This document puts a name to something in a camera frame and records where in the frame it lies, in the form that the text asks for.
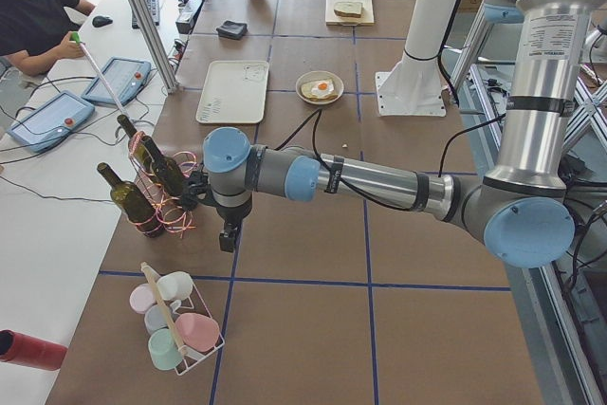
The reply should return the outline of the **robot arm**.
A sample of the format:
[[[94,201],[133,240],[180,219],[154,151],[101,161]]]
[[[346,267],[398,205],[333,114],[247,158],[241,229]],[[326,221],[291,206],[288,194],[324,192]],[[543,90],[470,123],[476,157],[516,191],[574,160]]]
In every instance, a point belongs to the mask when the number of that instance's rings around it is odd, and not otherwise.
[[[515,267],[547,265],[568,250],[574,222],[558,174],[590,16],[605,0],[485,0],[493,22],[522,24],[495,165],[481,179],[425,175],[316,150],[251,144],[221,127],[203,142],[202,166],[185,181],[185,208],[214,207],[220,247],[234,249],[254,193],[310,201],[349,193],[405,212],[427,212],[467,231]]]

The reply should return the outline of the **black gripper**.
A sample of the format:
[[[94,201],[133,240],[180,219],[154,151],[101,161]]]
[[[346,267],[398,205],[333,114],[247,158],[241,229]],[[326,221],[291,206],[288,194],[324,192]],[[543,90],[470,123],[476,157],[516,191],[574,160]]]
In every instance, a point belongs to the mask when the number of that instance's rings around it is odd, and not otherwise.
[[[242,222],[252,210],[250,191],[237,190],[235,194],[228,194],[216,190],[211,183],[211,174],[200,164],[185,179],[179,204],[186,211],[192,211],[198,204],[214,207],[224,220],[219,234],[220,249],[235,252]]]

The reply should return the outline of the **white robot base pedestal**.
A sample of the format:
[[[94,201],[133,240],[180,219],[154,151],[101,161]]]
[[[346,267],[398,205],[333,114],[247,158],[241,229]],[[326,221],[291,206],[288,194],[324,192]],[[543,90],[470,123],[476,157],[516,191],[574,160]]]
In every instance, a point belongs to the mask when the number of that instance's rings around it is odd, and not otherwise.
[[[378,113],[382,117],[443,117],[439,54],[458,0],[415,0],[401,60],[376,74]]]

